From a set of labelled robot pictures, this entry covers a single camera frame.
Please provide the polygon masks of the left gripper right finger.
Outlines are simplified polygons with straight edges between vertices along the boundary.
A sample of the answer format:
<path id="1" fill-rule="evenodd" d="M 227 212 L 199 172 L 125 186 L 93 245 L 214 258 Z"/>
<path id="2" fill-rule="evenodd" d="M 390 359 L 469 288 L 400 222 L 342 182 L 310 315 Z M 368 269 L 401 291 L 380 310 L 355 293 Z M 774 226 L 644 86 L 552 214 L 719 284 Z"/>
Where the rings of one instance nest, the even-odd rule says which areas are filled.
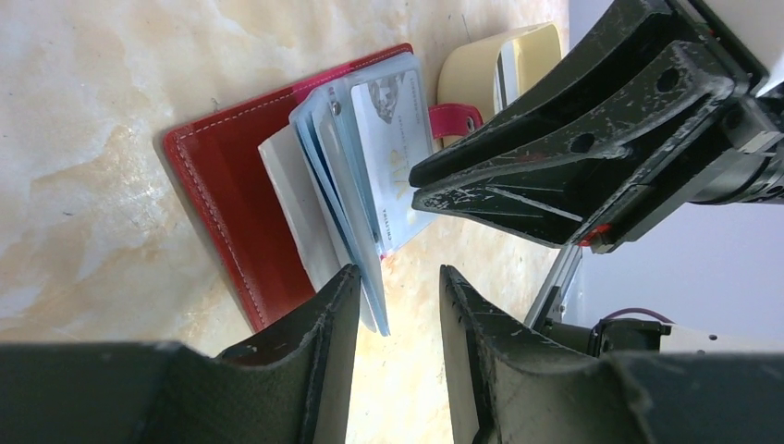
<path id="1" fill-rule="evenodd" d="M 457 443 L 779 443 L 779 352 L 595 358 L 528 328 L 450 265 L 440 323 Z"/>

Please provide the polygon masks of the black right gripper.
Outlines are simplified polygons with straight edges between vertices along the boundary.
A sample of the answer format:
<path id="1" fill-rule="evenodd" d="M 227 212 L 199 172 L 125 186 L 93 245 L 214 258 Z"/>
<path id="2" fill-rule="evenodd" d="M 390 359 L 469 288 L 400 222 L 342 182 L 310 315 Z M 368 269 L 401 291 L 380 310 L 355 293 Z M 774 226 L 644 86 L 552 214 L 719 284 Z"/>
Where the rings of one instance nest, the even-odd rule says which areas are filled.
<path id="1" fill-rule="evenodd" d="M 783 202 L 783 4 L 689 1 L 706 43 L 651 41 L 666 1 L 615 1 L 528 92 L 415 166 L 418 209 L 610 253 L 683 204 Z"/>

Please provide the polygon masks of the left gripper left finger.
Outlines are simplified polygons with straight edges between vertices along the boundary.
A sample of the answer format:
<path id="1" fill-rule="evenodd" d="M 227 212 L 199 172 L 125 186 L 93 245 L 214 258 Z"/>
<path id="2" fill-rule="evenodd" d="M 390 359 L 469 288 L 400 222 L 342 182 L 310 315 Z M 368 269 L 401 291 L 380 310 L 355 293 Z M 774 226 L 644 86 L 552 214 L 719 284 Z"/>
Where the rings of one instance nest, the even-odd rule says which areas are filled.
<path id="1" fill-rule="evenodd" d="M 5 443 L 341 443 L 361 276 L 215 357 L 176 341 L 5 343 Z"/>

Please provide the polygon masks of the red leather card holder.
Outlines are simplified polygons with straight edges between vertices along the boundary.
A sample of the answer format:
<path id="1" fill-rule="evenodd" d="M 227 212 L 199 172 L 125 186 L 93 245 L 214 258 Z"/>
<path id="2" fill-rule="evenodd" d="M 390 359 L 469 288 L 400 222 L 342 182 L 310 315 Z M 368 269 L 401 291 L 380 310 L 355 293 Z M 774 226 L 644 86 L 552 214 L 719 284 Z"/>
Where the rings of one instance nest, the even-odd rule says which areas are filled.
<path id="1" fill-rule="evenodd" d="M 289 114 L 314 88 L 410 51 L 389 47 L 165 135 L 167 161 L 254 331 L 310 300 L 347 261 Z"/>

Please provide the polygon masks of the silver VIP card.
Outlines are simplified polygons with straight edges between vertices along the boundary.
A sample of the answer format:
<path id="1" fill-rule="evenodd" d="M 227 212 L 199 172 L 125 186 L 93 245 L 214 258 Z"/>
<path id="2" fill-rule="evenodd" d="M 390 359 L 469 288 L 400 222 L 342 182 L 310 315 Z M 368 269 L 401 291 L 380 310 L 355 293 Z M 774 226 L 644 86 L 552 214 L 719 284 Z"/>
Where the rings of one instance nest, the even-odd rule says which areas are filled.
<path id="1" fill-rule="evenodd" d="M 412 208 L 411 169 L 433 153 L 418 70 L 410 69 L 349 89 L 382 252 L 405 245 L 434 220 Z"/>

